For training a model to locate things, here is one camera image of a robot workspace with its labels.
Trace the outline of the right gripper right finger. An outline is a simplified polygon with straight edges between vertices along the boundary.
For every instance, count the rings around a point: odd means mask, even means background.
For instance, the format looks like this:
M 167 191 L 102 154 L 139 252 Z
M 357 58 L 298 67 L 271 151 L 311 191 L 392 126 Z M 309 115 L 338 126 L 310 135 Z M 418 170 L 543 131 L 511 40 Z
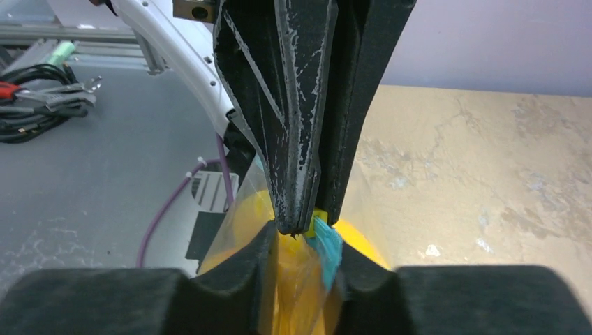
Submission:
M 333 334 L 590 334 L 567 283 L 537 265 L 403 266 L 344 246 Z

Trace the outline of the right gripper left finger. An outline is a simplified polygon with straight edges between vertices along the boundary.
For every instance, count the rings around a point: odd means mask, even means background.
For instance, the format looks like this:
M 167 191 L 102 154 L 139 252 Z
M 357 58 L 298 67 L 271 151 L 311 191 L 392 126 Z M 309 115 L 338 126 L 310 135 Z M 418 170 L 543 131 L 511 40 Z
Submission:
M 44 269 L 1 301 L 2 334 L 270 334 L 278 238 L 268 222 L 207 273 Z

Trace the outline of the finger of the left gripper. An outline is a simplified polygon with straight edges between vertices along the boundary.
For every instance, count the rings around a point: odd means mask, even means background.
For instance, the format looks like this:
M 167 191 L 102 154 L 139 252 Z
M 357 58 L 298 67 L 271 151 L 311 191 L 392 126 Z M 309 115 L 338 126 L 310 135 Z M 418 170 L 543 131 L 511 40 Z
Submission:
M 337 4 L 316 196 L 329 225 L 339 219 L 364 120 L 415 6 L 413 0 Z
M 283 235 L 309 229 L 320 182 L 335 1 L 221 1 L 216 69 L 264 166 Z

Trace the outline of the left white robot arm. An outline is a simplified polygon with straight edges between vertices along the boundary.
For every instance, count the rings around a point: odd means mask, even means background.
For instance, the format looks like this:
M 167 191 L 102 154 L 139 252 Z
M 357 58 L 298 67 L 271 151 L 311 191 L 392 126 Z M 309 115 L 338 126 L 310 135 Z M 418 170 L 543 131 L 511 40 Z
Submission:
M 370 104 L 414 1 L 112 1 L 260 157 L 283 235 L 334 225 Z

